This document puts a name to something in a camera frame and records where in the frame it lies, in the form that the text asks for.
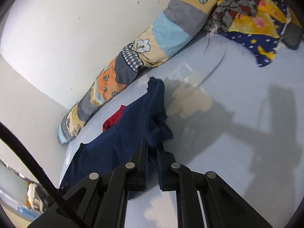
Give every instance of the long pillow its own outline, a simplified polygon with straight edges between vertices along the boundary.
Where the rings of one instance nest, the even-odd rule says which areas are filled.
[[[171,0],[134,42],[103,69],[86,95],[62,119],[60,144],[73,140],[94,111],[137,76],[139,67],[157,67],[183,48],[203,27],[218,0]]]

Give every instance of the mattress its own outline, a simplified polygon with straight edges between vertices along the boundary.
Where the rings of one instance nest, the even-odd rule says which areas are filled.
[[[146,93],[151,76],[165,83],[164,143],[192,171],[215,171],[274,228],[289,221],[304,196],[304,44],[284,46],[266,68],[220,35],[198,34],[165,64],[144,72],[106,103],[69,143],[61,179],[80,143],[102,133],[121,105]],[[149,190],[128,202],[125,227],[177,227],[175,192]]]

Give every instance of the red cloth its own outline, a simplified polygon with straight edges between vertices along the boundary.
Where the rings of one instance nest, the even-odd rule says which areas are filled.
[[[114,125],[114,123],[116,123],[119,118],[121,117],[121,114],[124,110],[125,106],[121,105],[121,107],[119,108],[118,111],[115,112],[115,114],[113,114],[112,116],[110,116],[110,118],[108,118],[108,120],[106,120],[102,126],[102,131],[107,130],[108,128],[112,127]]]

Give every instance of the silver rivet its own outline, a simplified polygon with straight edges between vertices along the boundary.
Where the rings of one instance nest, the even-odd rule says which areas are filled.
[[[181,166],[180,163],[177,163],[177,162],[174,162],[174,163],[171,164],[171,167],[173,169],[178,169],[180,166]]]
[[[207,172],[207,177],[209,177],[209,178],[216,178],[216,173],[213,172],[213,171],[209,171],[209,172]]]
[[[135,167],[135,164],[134,164],[134,163],[132,163],[132,162],[126,163],[126,168],[132,169],[132,168],[134,168],[134,167]]]
[[[91,179],[91,180],[95,180],[95,179],[97,179],[98,178],[98,173],[96,173],[96,172],[93,172],[93,173],[91,173],[90,175],[89,175],[89,178]]]

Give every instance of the checkered fabric patch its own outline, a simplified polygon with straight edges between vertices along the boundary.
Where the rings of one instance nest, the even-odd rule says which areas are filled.
[[[126,45],[121,53],[127,64],[133,69],[134,72],[138,71],[139,66],[143,66],[143,62],[139,59],[138,54],[132,51],[132,46],[134,43],[129,43]]]

